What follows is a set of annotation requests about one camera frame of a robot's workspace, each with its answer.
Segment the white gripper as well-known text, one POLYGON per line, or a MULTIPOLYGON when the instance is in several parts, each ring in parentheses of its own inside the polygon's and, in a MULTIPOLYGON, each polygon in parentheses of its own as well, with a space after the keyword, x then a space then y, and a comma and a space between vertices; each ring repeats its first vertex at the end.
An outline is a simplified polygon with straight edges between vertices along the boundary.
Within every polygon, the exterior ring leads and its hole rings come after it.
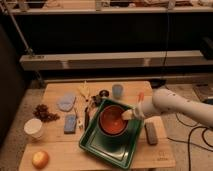
POLYGON ((131 120, 134 117, 138 120, 144 120, 145 119, 145 115, 142 111, 142 109, 139 106, 135 106, 132 109, 126 110, 121 114, 121 117, 123 120, 131 120))

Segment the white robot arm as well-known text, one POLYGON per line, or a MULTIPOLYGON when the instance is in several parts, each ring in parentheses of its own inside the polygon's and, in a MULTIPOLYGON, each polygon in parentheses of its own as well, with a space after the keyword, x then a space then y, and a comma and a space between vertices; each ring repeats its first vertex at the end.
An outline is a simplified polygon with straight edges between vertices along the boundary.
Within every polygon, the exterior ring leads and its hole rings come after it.
POLYGON ((154 116, 181 113, 213 129, 213 105, 186 99, 168 89, 157 89, 140 100, 135 107, 122 113, 123 120, 145 120, 154 116))

